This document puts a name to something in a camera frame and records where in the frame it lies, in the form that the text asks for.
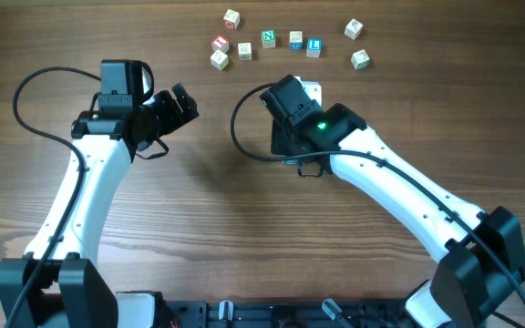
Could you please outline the wooden block blue side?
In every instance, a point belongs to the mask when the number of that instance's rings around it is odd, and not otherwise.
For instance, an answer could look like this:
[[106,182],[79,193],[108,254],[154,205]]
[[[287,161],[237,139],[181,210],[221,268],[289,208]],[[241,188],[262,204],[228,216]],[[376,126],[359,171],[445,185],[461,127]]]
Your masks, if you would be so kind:
[[285,166],[297,166],[298,160],[297,159],[284,159],[283,164]]

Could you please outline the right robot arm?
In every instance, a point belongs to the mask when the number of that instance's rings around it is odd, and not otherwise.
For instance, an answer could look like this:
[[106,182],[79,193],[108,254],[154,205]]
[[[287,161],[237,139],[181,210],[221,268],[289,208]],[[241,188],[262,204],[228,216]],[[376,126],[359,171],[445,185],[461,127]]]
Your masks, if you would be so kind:
[[399,220],[437,270],[405,308],[422,327],[478,327],[525,281],[518,218],[486,212],[444,190],[392,151],[365,120],[336,103],[329,109],[291,75],[260,99],[273,117],[272,152],[299,156],[343,179]]

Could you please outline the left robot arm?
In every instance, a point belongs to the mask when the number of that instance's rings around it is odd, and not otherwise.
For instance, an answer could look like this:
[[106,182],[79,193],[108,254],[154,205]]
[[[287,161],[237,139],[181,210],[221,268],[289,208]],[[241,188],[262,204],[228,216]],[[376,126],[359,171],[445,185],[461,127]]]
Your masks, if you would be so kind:
[[101,89],[72,123],[66,175],[19,258],[0,261],[8,327],[177,327],[161,292],[113,292],[98,271],[108,210],[134,159],[198,117],[181,83],[155,92],[149,65],[104,60]]

